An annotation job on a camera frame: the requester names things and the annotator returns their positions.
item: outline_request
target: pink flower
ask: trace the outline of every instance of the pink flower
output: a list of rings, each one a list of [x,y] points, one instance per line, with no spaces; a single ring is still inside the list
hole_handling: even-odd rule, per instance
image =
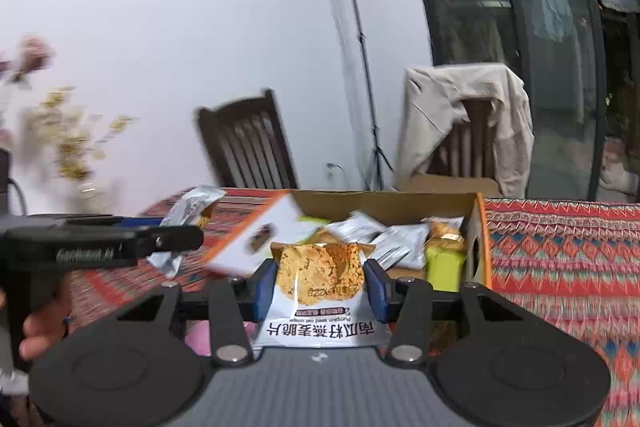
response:
[[[4,60],[4,57],[0,55],[0,76],[3,76],[11,68],[11,61]]]
[[[8,129],[0,128],[0,148],[7,151],[14,148],[14,136]]]
[[[39,37],[26,37],[20,43],[20,67],[23,75],[45,68],[51,57],[49,46]]]

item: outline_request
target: white snack packet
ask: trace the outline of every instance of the white snack packet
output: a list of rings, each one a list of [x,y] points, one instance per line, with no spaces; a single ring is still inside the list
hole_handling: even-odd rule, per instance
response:
[[[161,227],[176,227],[178,225],[190,225],[196,223],[200,213],[209,205],[218,201],[225,195],[225,191],[212,185],[198,185],[174,203],[169,213],[160,222]],[[149,263],[158,268],[168,279],[172,279],[178,273],[180,264],[184,258],[184,252],[155,252],[147,257]]]
[[[254,349],[388,344],[391,331],[377,322],[364,291],[365,260],[355,244],[285,247]]]
[[[324,228],[343,243],[360,243],[361,245],[370,243],[373,238],[386,230],[385,225],[359,210],[353,211],[348,219],[330,223]]]
[[[383,270],[388,270],[414,251],[413,245],[401,233],[388,229],[370,242],[375,245],[370,259],[375,259]]]
[[[389,229],[402,235],[404,240],[412,247],[412,251],[398,261],[395,266],[411,270],[423,269],[427,264],[424,257],[424,244],[427,241],[427,235],[429,235],[429,225],[426,223],[421,225],[394,225]]]
[[[443,225],[449,225],[452,229],[460,230],[465,217],[425,217],[420,220],[421,223],[430,223],[434,221],[436,223],[442,223]]]

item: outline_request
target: chair backrest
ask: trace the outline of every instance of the chair backrest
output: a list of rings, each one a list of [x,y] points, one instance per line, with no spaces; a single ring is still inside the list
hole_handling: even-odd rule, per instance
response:
[[[211,166],[225,187],[298,188],[273,91],[197,110]]]
[[[489,127],[491,99],[463,100],[469,122],[455,123],[434,150],[429,174],[495,180],[495,128]]]

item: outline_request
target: blue gripper pad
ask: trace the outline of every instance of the blue gripper pad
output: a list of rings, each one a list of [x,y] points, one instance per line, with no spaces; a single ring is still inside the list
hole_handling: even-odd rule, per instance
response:
[[[379,322],[388,323],[388,314],[385,299],[385,283],[383,283],[370,266],[371,261],[365,261],[362,265],[364,270],[364,282],[367,285],[367,296],[373,314]]]
[[[162,217],[125,217],[116,227],[134,229],[135,227],[159,227]]]
[[[278,273],[278,263],[273,259],[264,261],[268,263],[268,269],[262,275],[255,287],[255,299],[253,303],[254,317],[256,321],[262,322],[269,311],[271,306],[271,299],[273,298],[273,286],[276,282],[276,274]]]

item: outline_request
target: open cardboard box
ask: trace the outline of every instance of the open cardboard box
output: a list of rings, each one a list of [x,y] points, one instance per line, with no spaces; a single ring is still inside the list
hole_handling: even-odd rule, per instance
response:
[[[225,241],[212,247],[205,254],[204,261],[214,271],[230,275],[248,275],[262,261],[255,258],[257,254],[252,256],[252,252],[249,251],[249,244],[256,234],[265,228],[277,229],[283,224],[291,223],[291,216],[298,209],[305,216],[321,217],[329,221],[342,221],[349,217],[353,210],[360,210],[384,225],[410,225],[419,223],[424,217],[432,216],[465,216],[462,232],[466,238],[467,254],[463,282],[474,280],[491,287],[489,238],[484,202],[479,193],[273,191],[270,202],[232,230]],[[240,261],[244,262],[251,257],[254,257],[255,267],[244,265],[244,269],[231,268],[240,266]],[[393,267],[387,273],[393,278],[410,276],[424,279],[426,275],[424,271]]]
[[[489,178],[458,178],[438,176],[436,174],[414,174],[401,184],[401,192],[428,192],[430,194],[460,194],[461,192],[480,192],[489,198],[500,197],[500,187]]]

